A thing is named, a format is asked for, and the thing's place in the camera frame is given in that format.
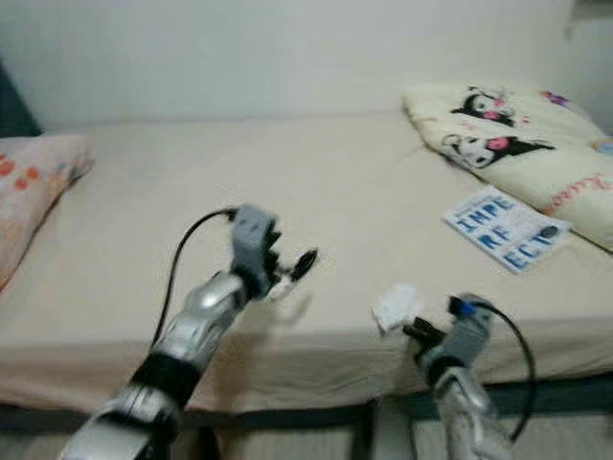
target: wire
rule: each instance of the wire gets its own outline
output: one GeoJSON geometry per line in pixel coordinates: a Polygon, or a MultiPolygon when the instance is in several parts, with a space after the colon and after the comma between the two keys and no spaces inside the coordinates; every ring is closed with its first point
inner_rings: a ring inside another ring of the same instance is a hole
{"type": "Polygon", "coordinates": [[[513,442],[516,442],[521,433],[524,431],[524,428],[528,424],[528,421],[530,420],[534,412],[534,401],[536,400],[536,363],[534,361],[534,354],[530,348],[530,345],[528,345],[528,341],[526,340],[526,338],[524,338],[521,331],[519,331],[519,328],[515,326],[515,323],[513,323],[508,316],[506,316],[504,313],[502,313],[500,310],[498,310],[492,305],[477,304],[476,306],[493,312],[494,314],[502,318],[505,323],[507,323],[507,325],[511,328],[512,332],[517,337],[522,352],[524,353],[526,364],[528,365],[528,394],[526,395],[526,401],[524,402],[524,408],[522,410],[521,418],[519,419],[515,430],[511,434],[511,440],[513,442]]]}
{"type": "Polygon", "coordinates": [[[236,214],[237,214],[237,208],[224,208],[224,209],[215,211],[211,214],[207,214],[206,216],[198,219],[196,222],[192,224],[192,226],[188,229],[188,231],[185,232],[185,235],[183,235],[183,238],[181,239],[179,244],[176,246],[176,249],[174,250],[174,256],[172,257],[172,266],[170,267],[169,280],[166,286],[166,296],[164,298],[164,305],[162,307],[162,310],[160,311],[160,317],[158,318],[158,321],[157,321],[157,326],[155,328],[155,334],[153,335],[153,339],[151,340],[151,345],[150,345],[151,348],[153,347],[155,342],[158,341],[158,339],[160,338],[160,335],[162,335],[162,331],[164,330],[164,324],[166,323],[166,317],[169,312],[170,299],[172,298],[172,288],[174,286],[174,275],[176,274],[176,268],[179,264],[179,258],[181,257],[181,251],[183,250],[183,246],[185,246],[185,243],[188,241],[192,233],[207,220],[215,218],[217,216],[226,216],[229,220],[232,220],[236,214]]]}

